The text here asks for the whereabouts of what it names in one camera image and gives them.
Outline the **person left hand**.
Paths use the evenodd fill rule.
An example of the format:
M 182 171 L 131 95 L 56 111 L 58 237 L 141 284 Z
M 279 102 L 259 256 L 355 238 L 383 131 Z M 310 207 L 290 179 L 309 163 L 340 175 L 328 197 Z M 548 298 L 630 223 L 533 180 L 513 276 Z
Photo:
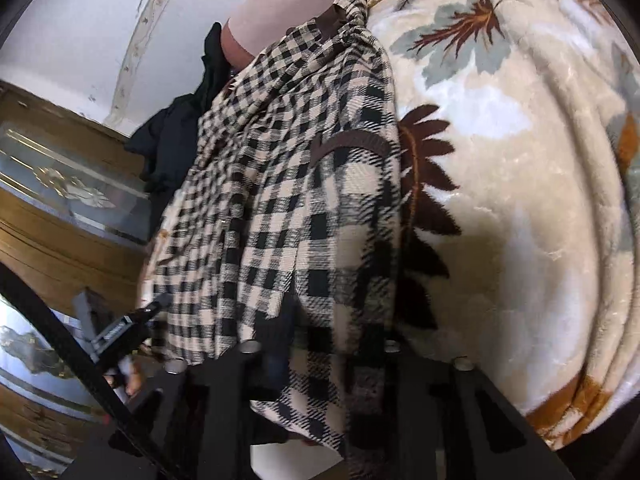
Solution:
M 126 356 L 115 368 L 108 370 L 104 378 L 122 402 L 135 396 L 145 381 L 142 359 L 138 354 Z

